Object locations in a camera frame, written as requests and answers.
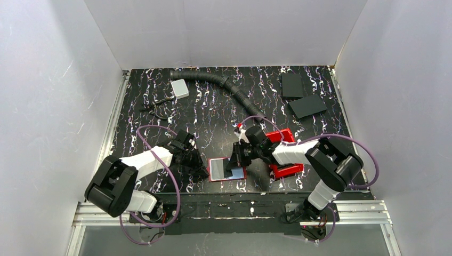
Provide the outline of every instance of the gray wall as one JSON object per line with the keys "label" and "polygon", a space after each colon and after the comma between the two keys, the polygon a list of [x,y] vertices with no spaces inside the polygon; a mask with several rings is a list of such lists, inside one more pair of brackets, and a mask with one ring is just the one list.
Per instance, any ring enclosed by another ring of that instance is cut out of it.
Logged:
{"label": "gray wall", "polygon": [[336,66],[352,133],[380,162],[372,191],[404,255],[452,248],[451,13],[447,0],[369,0]]}
{"label": "gray wall", "polygon": [[123,69],[333,65],[367,0],[85,0]]}
{"label": "gray wall", "polygon": [[64,255],[122,71],[83,0],[0,3],[0,251]]}

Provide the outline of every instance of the black box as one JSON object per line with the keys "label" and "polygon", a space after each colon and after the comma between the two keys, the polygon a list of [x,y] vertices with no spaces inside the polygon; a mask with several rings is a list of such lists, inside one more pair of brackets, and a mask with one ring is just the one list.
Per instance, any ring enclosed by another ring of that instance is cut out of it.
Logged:
{"label": "black box", "polygon": [[304,97],[301,76],[293,73],[281,74],[282,99],[294,100]]}
{"label": "black box", "polygon": [[303,99],[289,102],[289,108],[297,119],[325,111],[327,108],[322,99],[317,95],[311,95]]}

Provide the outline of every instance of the pliers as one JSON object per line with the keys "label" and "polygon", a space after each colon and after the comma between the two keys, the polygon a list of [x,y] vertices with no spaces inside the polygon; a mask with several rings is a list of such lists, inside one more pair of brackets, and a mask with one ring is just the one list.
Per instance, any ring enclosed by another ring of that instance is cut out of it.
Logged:
{"label": "pliers", "polygon": [[173,98],[165,98],[162,100],[158,100],[156,102],[150,101],[149,104],[143,103],[142,105],[143,105],[144,109],[141,109],[140,112],[149,112],[149,114],[157,117],[158,119],[168,120],[168,117],[158,115],[156,110],[157,110],[157,106],[162,105],[163,103],[165,103],[167,101],[172,101],[172,100],[174,100],[174,97]]}

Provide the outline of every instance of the black marble tabletop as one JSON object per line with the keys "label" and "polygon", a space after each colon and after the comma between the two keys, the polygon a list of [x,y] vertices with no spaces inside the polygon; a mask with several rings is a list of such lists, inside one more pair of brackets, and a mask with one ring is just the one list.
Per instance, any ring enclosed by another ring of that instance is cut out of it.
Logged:
{"label": "black marble tabletop", "polygon": [[[209,158],[227,157],[232,153],[232,143],[237,141],[233,130],[248,116],[246,110],[219,85],[206,82],[187,82],[189,96],[167,102],[158,112],[169,117],[161,121],[147,113],[141,113],[143,103],[171,97],[169,84],[170,70],[173,69],[134,69],[131,71],[122,105],[111,154],[126,157],[145,150],[143,142],[136,135],[141,125],[158,124],[174,131],[186,130],[197,138],[197,146],[204,163]],[[326,66],[286,66],[286,67],[223,67],[187,68],[177,70],[200,70],[219,75],[227,75],[235,84],[248,93],[248,97],[275,122],[280,129],[290,128],[297,140],[308,139],[323,133],[349,135],[344,116],[338,102],[333,82]],[[288,101],[281,99],[281,84],[278,76],[283,73],[296,73],[302,77],[300,88],[304,95],[317,94],[322,98],[327,111],[297,121],[288,109]],[[273,131],[270,124],[264,124],[265,132]],[[148,128],[143,130],[148,142],[153,146],[169,138],[164,130]],[[175,173],[182,193],[239,193],[266,191],[312,191],[319,177],[310,166],[303,172],[275,179],[268,166],[260,159],[253,160],[247,168],[246,180],[209,182]],[[364,184],[362,175],[354,180]],[[157,171],[139,180],[136,187],[155,192],[174,192],[172,181],[164,170]]]}

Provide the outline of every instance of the black corrugated hose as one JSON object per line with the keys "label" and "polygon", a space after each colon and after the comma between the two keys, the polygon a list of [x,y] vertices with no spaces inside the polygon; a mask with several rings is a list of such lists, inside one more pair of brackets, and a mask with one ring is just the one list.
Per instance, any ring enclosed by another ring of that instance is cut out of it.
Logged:
{"label": "black corrugated hose", "polygon": [[234,95],[234,97],[242,104],[246,111],[253,116],[265,117],[265,115],[258,109],[254,103],[252,103],[246,94],[240,90],[230,79],[228,76],[219,76],[216,74],[211,74],[203,71],[173,71],[169,72],[169,78],[171,80],[177,79],[185,79],[185,80],[198,80],[198,81],[207,81],[211,83],[215,83],[220,85],[221,87],[226,88],[228,91]]}

